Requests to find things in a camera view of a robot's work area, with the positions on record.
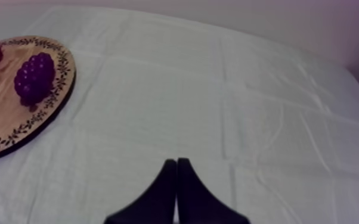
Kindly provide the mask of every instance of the white tablecloth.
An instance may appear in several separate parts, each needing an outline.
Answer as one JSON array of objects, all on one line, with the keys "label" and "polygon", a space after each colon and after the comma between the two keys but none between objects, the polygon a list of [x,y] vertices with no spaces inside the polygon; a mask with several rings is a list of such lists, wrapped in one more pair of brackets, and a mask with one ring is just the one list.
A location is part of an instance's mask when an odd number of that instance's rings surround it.
[{"label": "white tablecloth", "polygon": [[102,223],[177,157],[253,224],[359,223],[359,85],[345,69],[108,8],[0,7],[0,39],[21,35],[69,47],[77,82],[54,123],[0,158],[0,224]]}]

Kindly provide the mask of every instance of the grape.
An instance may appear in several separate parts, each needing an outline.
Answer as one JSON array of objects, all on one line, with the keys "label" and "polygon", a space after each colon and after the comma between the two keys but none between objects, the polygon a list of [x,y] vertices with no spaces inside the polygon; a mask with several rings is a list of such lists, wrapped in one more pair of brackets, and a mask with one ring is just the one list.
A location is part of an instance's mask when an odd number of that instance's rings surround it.
[{"label": "grape", "polygon": [[14,89],[25,104],[37,104],[50,93],[54,76],[54,62],[49,54],[42,52],[31,56],[18,69]]}]

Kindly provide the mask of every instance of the white wall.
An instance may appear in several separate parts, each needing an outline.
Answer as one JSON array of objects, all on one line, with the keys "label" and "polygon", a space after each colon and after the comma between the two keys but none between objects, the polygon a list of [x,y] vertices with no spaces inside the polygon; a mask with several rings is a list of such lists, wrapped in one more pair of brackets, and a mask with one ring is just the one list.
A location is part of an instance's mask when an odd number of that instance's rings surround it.
[{"label": "white wall", "polygon": [[103,5],[181,17],[307,49],[349,68],[359,81],[355,0],[0,0],[0,4]]}]

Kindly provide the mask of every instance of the round wooden tray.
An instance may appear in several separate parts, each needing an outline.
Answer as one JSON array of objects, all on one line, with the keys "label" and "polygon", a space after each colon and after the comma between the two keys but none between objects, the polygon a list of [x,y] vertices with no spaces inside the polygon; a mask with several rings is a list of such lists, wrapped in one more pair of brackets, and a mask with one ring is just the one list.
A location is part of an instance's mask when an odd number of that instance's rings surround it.
[{"label": "round wooden tray", "polygon": [[[21,146],[26,139],[43,129],[57,114],[70,95],[75,81],[75,62],[61,43],[39,36],[22,36],[0,42],[0,156]],[[50,54],[54,60],[53,90],[42,102],[32,107],[20,103],[14,90],[14,77],[32,55]]]}]

